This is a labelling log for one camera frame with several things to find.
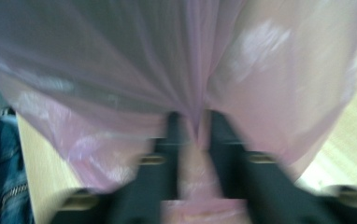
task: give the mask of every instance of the pink fabric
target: pink fabric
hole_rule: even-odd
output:
[[[230,223],[244,213],[216,201],[204,109],[228,114],[296,178],[355,92],[356,57],[352,0],[0,3],[0,90],[84,186],[130,180],[165,112],[178,111],[192,147],[180,164],[189,201],[174,204],[234,206]]]

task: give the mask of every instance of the pink plastic bag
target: pink plastic bag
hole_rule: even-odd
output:
[[[183,198],[215,200],[208,108],[296,178],[355,93],[357,1],[88,2],[0,3],[0,90],[84,186],[126,183],[178,111],[196,142]]]

